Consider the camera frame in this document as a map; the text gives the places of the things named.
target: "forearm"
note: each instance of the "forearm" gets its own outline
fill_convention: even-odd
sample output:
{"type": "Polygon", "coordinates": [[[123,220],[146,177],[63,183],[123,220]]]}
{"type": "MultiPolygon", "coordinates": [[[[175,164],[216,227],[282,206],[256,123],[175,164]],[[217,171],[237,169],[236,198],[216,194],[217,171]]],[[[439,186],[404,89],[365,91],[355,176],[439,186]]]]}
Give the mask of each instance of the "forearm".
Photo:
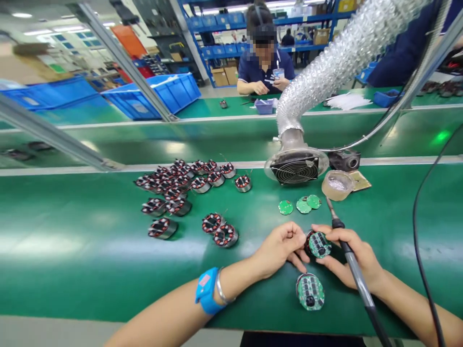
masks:
{"type": "MultiPolygon", "coordinates": [[[[387,280],[376,296],[428,347],[437,346],[437,335],[428,300],[386,271],[387,280]]],[[[448,347],[463,346],[463,320],[436,305],[448,347]]]]}
{"type": "Polygon", "coordinates": [[[236,87],[238,89],[238,93],[241,95],[249,95],[254,92],[253,82],[246,83],[239,80],[236,87]]]}
{"type": "MultiPolygon", "coordinates": [[[[250,271],[251,259],[245,259],[222,270],[220,283],[227,299],[241,294],[259,280],[250,271]]],[[[198,279],[184,284],[131,319],[106,344],[106,347],[174,347],[181,346],[212,318],[201,304],[195,303],[198,279]]],[[[217,292],[214,300],[222,305],[217,292]]]]}

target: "flexible aluminum duct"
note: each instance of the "flexible aluminum duct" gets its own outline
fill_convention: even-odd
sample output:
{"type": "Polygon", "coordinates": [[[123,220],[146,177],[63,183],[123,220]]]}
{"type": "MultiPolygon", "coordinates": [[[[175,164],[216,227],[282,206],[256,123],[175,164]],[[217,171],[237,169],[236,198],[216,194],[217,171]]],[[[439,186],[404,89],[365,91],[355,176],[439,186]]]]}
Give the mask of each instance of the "flexible aluminum duct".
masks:
{"type": "Polygon", "coordinates": [[[280,139],[302,114],[364,68],[432,0],[367,0],[344,31],[285,89],[276,111],[280,139]]]}

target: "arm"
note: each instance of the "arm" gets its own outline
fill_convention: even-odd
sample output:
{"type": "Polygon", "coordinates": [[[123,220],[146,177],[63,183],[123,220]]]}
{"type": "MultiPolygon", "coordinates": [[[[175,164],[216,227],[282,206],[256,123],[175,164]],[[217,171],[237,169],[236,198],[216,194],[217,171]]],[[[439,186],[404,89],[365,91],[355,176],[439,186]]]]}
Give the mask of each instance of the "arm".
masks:
{"type": "MultiPolygon", "coordinates": [[[[270,277],[286,260],[306,272],[300,260],[310,261],[303,250],[304,243],[305,235],[295,223],[275,228],[254,255],[222,270],[220,283],[225,297],[235,298],[252,284],[270,277]]],[[[151,304],[116,332],[106,347],[181,346],[212,318],[201,304],[195,303],[197,286],[196,279],[151,304]]],[[[224,304],[217,287],[214,300],[224,304]]]]}
{"type": "MultiPolygon", "coordinates": [[[[371,246],[362,242],[353,230],[334,229],[312,225],[312,229],[326,234],[327,239],[339,246],[339,240],[348,242],[355,253],[371,293],[383,301],[426,346],[437,347],[437,335],[428,300],[397,277],[384,270],[371,246]]],[[[356,289],[349,266],[331,256],[316,260],[325,265],[349,288],[356,289]]],[[[463,346],[463,320],[436,305],[444,339],[448,347],[463,346]]]]}

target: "blue storage bin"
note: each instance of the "blue storage bin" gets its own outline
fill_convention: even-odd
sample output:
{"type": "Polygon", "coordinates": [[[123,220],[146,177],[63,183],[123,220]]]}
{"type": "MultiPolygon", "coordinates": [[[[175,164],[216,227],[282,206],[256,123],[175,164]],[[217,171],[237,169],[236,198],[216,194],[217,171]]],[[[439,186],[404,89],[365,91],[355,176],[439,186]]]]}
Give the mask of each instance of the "blue storage bin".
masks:
{"type": "Polygon", "coordinates": [[[244,23],[245,22],[245,16],[241,12],[236,12],[236,13],[229,13],[228,14],[228,22],[230,24],[235,23],[244,23]]]}
{"type": "MultiPolygon", "coordinates": [[[[201,93],[191,73],[150,77],[148,84],[173,114],[178,113],[201,93]]],[[[133,83],[101,93],[116,105],[127,117],[134,120],[161,119],[159,112],[149,104],[142,92],[133,83]]]]}
{"type": "Polygon", "coordinates": [[[236,49],[236,43],[227,43],[225,45],[225,52],[226,53],[236,53],[238,50],[236,49]]]}
{"type": "Polygon", "coordinates": [[[189,19],[190,27],[192,28],[202,28],[203,27],[203,21],[201,20],[201,17],[192,17],[189,19]]]}
{"type": "Polygon", "coordinates": [[[373,96],[373,102],[381,107],[389,107],[392,104],[392,102],[394,102],[394,100],[397,98],[397,95],[399,95],[399,91],[396,89],[391,89],[386,93],[376,92],[373,96]],[[386,93],[395,93],[395,95],[389,96],[386,95],[386,93]]]}
{"type": "Polygon", "coordinates": [[[22,107],[31,111],[58,107],[87,96],[98,94],[83,77],[33,84],[27,88],[1,91],[0,93],[3,93],[22,107]]]}
{"type": "Polygon", "coordinates": [[[208,14],[201,17],[204,27],[213,27],[217,25],[216,17],[212,14],[208,14]]]}
{"type": "Polygon", "coordinates": [[[201,49],[205,58],[210,58],[214,55],[214,46],[206,46],[201,49]]]}
{"type": "Polygon", "coordinates": [[[229,24],[228,14],[216,14],[216,20],[218,25],[229,24]]]}
{"type": "Polygon", "coordinates": [[[259,114],[272,114],[273,113],[273,100],[256,100],[254,106],[257,108],[259,114]]]}
{"type": "Polygon", "coordinates": [[[225,54],[225,48],[223,45],[212,46],[214,54],[225,54]]]}
{"type": "Polygon", "coordinates": [[[239,42],[236,44],[236,50],[238,52],[246,52],[247,50],[247,42],[239,42]]]}

